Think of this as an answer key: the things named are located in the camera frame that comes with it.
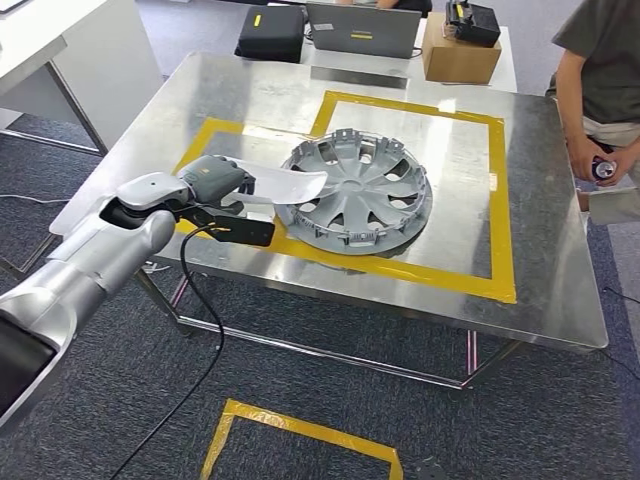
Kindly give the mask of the person's hand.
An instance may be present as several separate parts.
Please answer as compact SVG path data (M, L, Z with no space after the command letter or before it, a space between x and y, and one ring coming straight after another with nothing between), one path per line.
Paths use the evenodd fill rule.
M612 177L602 181L602 185L614 186L620 182L626 174L629 173L639 159L639 144L635 142L624 148L614 150L607 154L605 159L610 163L614 163L616 170Z
M596 157L605 159L606 154L603 150L584 134L568 136L566 143L571 169L577 178L596 181L592 174L592 163Z

